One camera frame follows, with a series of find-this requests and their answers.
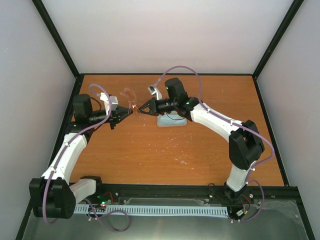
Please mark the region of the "orange sunglasses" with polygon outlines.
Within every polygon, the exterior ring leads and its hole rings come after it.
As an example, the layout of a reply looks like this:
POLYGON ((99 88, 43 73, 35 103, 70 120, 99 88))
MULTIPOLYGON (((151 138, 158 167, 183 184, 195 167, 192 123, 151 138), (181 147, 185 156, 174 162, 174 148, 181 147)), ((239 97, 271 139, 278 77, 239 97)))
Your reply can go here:
POLYGON ((128 113, 131 115, 134 114, 138 118, 141 118, 142 113, 141 113, 140 107, 142 105, 138 102, 135 92, 131 88, 125 87, 120 92, 120 94, 124 96, 128 102, 128 113))

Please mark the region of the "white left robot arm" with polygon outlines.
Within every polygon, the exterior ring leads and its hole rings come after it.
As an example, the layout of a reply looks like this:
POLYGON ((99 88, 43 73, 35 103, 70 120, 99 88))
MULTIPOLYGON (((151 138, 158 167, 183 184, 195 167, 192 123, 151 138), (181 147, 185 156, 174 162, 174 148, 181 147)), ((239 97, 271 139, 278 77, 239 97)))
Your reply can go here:
POLYGON ((33 178, 29 183, 35 217, 69 219, 76 205, 85 198, 95 202, 103 198, 101 177, 87 175, 71 184, 71 174, 93 133, 103 124, 109 124, 114 129, 133 110, 120 106, 116 96, 107 96, 102 92, 99 98, 104 104, 99 110, 93 110, 92 98, 88 94, 73 98, 74 120, 67 126, 60 149, 42 176, 33 178))

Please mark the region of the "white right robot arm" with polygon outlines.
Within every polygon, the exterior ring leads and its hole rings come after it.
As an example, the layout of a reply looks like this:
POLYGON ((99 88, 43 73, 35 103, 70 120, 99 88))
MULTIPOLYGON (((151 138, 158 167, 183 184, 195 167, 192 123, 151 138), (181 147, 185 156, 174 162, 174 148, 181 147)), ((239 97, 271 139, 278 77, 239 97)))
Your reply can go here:
POLYGON ((203 101, 190 97, 178 78, 168 79, 165 88, 168 97, 162 98, 158 88, 151 85, 148 90, 152 98, 139 107, 140 112, 151 116, 176 112, 180 117, 203 125, 225 139, 228 142, 228 155, 232 167, 223 185, 223 195, 228 201, 234 201, 245 189, 250 170, 265 150, 262 140, 257 135, 256 124, 251 120, 234 120, 210 110, 203 101))

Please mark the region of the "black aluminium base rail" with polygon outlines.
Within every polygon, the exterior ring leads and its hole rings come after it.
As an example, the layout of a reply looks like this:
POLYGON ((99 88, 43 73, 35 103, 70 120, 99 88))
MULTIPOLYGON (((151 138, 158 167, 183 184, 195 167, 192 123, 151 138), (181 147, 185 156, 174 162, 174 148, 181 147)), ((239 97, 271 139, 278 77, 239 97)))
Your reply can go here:
POLYGON ((232 193, 222 185, 143 185, 143 184, 106 184, 98 183, 92 193, 81 191, 81 197, 76 199, 72 188, 63 180, 53 180, 45 193, 46 180, 34 178, 29 184, 30 201, 33 210, 40 213, 43 199, 50 209, 69 211, 79 201, 88 198, 98 205, 107 200, 120 203, 129 199, 183 199, 204 200, 209 204, 222 206, 239 206, 241 200, 245 203, 266 200, 294 200, 297 204, 302 199, 297 187, 293 186, 246 186, 239 193, 232 193))

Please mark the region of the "black enclosure frame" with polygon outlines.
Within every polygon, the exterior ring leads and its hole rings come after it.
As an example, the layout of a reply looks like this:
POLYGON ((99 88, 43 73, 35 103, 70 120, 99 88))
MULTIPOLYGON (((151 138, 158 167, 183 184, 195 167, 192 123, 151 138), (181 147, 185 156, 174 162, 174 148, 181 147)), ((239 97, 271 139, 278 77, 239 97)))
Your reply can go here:
MULTIPOLYGON (((58 49, 60 50, 72 74, 75 77, 75 83, 71 92, 71 96, 74 97, 76 94, 80 92, 80 88, 83 84, 85 74, 79 73, 79 71, 77 70, 76 65, 74 64, 74 61, 72 60, 71 55, 69 54, 44 3, 41 0, 35 0, 33 1, 33 4, 37 12, 39 13, 40 17, 42 18, 45 26, 49 30, 54 42, 56 43, 58 49)), ((259 61, 254 72, 251 74, 252 82, 254 83, 255 91, 259 99, 259 104, 264 116, 268 133, 270 135, 270 140, 274 146, 275 151, 278 151, 279 148, 274 136, 274 132, 271 127, 269 116, 267 114, 267 110, 261 95, 260 88, 258 86, 257 79, 261 74, 261 72, 263 71, 268 60, 272 56, 273 51, 276 49, 278 43, 281 41, 283 35, 285 34, 286 30, 290 26, 292 20, 294 19, 295 15, 297 14, 302 4, 303 4, 303 1, 301 0, 294 0, 291 3, 278 29, 276 30, 274 36, 272 37, 268 47, 266 48, 263 56, 261 57, 261 60, 259 61)), ((280 153, 276 152, 275 157, 277 160, 277 164, 280 170, 280 174, 281 174, 284 186, 264 186, 263 187, 264 193, 262 193, 260 196, 273 201, 295 200, 297 210, 299 211, 299 216, 301 218, 303 228, 305 230, 307 238, 309 240, 313 240, 315 236, 314 236, 311 224, 309 222, 305 207, 303 205, 299 189, 298 187, 291 186, 289 184, 289 180, 288 180, 280 153)), ((217 191, 221 189, 220 186, 215 186, 212 184, 209 184, 208 186, 200 186, 200 185, 166 185, 166 184, 150 185, 150 184, 106 184, 104 183, 102 187, 105 189, 109 189, 109 188, 115 189, 116 187, 118 187, 120 189, 120 194, 122 197, 134 197, 136 199, 149 198, 154 200, 161 200, 161 199, 189 200, 191 199, 191 197, 200 198, 204 195, 204 193, 209 193, 211 190, 217 191)))

